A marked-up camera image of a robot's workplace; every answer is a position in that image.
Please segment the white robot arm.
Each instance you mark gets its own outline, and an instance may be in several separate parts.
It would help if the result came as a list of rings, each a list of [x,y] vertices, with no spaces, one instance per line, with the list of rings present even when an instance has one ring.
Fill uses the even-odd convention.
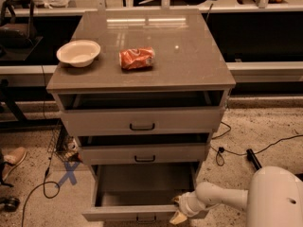
[[[169,221],[174,225],[224,204],[246,212],[245,227],[303,227],[303,182],[277,166],[259,169],[248,190],[201,182],[175,201],[178,209]]]

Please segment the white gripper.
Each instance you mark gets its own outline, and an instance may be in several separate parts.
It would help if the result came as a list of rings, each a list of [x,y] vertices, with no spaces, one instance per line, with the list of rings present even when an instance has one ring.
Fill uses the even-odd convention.
[[[181,196],[175,196],[172,201],[174,204],[179,204],[179,210],[181,211],[176,211],[169,220],[169,223],[173,225],[183,223],[187,220],[187,217],[194,217],[203,210],[195,192],[187,192]]]

